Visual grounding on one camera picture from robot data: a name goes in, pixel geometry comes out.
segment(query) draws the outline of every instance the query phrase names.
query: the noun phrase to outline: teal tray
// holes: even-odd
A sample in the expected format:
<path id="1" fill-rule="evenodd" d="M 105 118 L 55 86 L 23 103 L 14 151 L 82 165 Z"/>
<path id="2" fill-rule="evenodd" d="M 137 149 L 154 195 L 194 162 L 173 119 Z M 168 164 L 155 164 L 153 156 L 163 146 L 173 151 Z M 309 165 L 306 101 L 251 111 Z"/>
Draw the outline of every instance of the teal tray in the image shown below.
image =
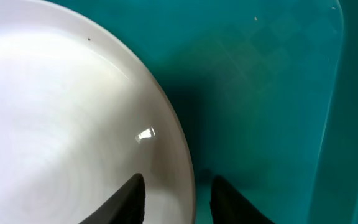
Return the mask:
<path id="1" fill-rule="evenodd" d="M 358 1 L 53 0 L 150 69 L 193 160 L 275 223 L 358 223 Z"/>

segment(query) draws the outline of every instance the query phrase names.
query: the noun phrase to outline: white dish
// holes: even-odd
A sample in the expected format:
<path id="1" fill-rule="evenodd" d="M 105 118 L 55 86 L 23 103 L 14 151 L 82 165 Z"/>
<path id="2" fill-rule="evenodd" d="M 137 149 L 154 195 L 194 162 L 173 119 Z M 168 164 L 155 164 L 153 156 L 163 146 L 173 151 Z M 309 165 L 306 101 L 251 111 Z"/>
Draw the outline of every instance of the white dish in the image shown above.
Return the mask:
<path id="1" fill-rule="evenodd" d="M 0 1 L 0 223 L 77 224 L 137 172 L 144 223 L 194 222 L 186 141 L 143 63 L 75 12 Z"/>

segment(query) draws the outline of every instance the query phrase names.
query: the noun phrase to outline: teal surface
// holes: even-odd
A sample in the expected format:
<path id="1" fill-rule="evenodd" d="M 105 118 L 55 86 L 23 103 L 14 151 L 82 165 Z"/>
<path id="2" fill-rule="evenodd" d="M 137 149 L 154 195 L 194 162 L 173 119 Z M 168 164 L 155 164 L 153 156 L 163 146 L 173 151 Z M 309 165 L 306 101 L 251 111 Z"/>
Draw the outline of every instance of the teal surface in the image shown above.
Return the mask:
<path id="1" fill-rule="evenodd" d="M 216 174 L 275 223 L 358 223 L 358 1 L 53 2 L 123 41 L 167 94 L 197 224 L 212 223 Z"/>

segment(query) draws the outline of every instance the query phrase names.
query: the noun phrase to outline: plate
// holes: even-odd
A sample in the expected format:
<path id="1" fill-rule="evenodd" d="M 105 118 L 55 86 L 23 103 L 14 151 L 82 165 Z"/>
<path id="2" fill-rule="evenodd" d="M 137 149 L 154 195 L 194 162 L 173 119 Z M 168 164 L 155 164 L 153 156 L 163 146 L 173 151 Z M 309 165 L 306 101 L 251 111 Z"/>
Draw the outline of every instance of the plate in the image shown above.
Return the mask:
<path id="1" fill-rule="evenodd" d="M 137 172 L 144 223 L 194 222 L 185 137 L 145 65 L 73 11 L 0 1 L 0 223 L 77 224 Z"/>

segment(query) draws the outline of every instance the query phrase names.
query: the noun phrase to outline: white plate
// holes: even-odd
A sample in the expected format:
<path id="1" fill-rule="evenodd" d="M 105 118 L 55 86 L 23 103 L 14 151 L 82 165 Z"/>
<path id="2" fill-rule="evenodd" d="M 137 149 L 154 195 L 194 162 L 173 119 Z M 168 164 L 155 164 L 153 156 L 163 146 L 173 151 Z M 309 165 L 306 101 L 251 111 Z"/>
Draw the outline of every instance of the white plate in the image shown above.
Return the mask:
<path id="1" fill-rule="evenodd" d="M 0 223 L 77 224 L 136 172 L 144 223 L 194 221 L 186 141 L 143 63 L 75 12 L 0 0 Z"/>

